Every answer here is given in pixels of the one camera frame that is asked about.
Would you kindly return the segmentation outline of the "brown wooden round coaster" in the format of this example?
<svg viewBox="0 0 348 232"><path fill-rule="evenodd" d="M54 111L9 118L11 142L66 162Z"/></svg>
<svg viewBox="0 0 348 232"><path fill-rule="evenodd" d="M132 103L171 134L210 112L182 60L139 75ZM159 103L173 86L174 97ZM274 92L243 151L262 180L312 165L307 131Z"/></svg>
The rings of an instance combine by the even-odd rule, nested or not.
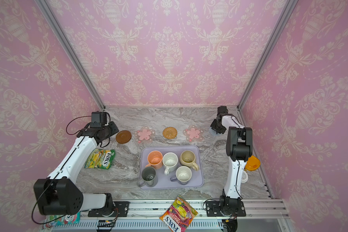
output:
<svg viewBox="0 0 348 232"><path fill-rule="evenodd" d="M125 144L129 142L131 138L132 138L131 132L127 130L124 130L124 131L122 130L118 132L116 135L116 141L119 144Z"/></svg>

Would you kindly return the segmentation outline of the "pink flower coaster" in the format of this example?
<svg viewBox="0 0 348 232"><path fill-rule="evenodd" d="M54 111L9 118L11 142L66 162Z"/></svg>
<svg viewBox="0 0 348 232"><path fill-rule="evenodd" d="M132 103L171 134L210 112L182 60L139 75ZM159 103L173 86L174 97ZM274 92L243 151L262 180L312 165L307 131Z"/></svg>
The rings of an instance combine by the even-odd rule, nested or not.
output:
<svg viewBox="0 0 348 232"><path fill-rule="evenodd" d="M195 126L189 126L183 131L188 142L202 142L204 140L203 133L204 130Z"/></svg>
<svg viewBox="0 0 348 232"><path fill-rule="evenodd" d="M135 132L135 140L138 144L152 143L156 132L149 127L142 127Z"/></svg>

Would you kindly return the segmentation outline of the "beige yellow mug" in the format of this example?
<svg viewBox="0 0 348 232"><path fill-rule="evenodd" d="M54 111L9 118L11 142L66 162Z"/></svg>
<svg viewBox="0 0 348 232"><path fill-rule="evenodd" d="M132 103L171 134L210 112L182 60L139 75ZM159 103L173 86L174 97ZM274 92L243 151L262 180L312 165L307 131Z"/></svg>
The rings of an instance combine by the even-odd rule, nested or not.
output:
<svg viewBox="0 0 348 232"><path fill-rule="evenodd" d="M180 164L199 171L199 165L196 163L196 156L192 151L186 150L180 155Z"/></svg>

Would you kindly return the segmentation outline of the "woven rattan round coaster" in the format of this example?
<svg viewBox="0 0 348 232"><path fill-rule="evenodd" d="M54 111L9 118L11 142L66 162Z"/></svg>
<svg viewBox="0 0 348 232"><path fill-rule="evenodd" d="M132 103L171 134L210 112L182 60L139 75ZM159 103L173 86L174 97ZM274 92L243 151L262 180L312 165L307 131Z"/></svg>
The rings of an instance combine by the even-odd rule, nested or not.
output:
<svg viewBox="0 0 348 232"><path fill-rule="evenodd" d="M162 135L166 139L175 139L177 137L177 129L174 127L167 127L163 130Z"/></svg>

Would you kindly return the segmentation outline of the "light blue knitted coaster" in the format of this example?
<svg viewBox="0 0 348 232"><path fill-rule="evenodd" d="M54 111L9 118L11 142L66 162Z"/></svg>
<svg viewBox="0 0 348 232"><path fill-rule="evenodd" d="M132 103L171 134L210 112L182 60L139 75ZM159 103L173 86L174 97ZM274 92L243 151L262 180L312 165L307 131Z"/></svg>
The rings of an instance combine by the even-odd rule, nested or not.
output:
<svg viewBox="0 0 348 232"><path fill-rule="evenodd" d="M220 136L221 135L221 133L218 133L216 130L214 130L212 128L209 129L209 132L213 136Z"/></svg>

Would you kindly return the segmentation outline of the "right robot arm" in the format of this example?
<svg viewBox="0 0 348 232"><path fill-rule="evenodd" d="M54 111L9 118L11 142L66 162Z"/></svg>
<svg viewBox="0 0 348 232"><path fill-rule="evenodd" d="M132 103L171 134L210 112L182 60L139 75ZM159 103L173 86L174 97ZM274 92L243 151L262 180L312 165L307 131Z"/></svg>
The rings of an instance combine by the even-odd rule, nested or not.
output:
<svg viewBox="0 0 348 232"><path fill-rule="evenodd" d="M252 128L241 125L232 114L218 113L211 124L211 130L216 134L227 133L226 155L229 158L229 169L225 187L219 197L220 211L226 216L245 217L241 184L243 170L253 153Z"/></svg>

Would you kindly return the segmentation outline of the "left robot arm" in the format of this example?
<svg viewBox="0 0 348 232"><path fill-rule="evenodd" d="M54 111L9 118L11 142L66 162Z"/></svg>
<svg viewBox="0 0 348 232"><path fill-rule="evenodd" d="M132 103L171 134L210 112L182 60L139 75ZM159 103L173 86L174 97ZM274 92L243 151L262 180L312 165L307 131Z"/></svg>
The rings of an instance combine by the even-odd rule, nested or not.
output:
<svg viewBox="0 0 348 232"><path fill-rule="evenodd" d="M45 179L34 184L37 207L41 215L75 215L81 211L114 211L110 193L82 193L75 185L87 158L103 140L118 133L114 122L100 128L82 128L68 154Z"/></svg>

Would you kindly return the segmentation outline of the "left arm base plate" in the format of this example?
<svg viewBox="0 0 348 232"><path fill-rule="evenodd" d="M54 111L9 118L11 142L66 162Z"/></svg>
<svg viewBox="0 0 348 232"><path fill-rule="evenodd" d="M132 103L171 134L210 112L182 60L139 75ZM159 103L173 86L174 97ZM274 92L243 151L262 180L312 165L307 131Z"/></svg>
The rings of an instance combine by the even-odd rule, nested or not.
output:
<svg viewBox="0 0 348 232"><path fill-rule="evenodd" d="M118 201L113 202L112 204L107 203L103 208L93 209L88 212L88 217L98 218L98 217L127 217L129 211L130 202L128 201Z"/></svg>

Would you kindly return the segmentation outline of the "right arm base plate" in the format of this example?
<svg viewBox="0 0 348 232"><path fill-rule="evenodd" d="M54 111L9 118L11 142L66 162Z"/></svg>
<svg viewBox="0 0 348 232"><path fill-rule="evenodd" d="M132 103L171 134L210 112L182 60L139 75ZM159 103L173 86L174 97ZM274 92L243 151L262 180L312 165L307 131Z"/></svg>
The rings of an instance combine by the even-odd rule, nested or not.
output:
<svg viewBox="0 0 348 232"><path fill-rule="evenodd" d="M246 208L244 203L240 201L236 210L234 212L230 212L224 209L221 210L219 201L208 201L205 202L205 210L208 217L245 217L246 216Z"/></svg>

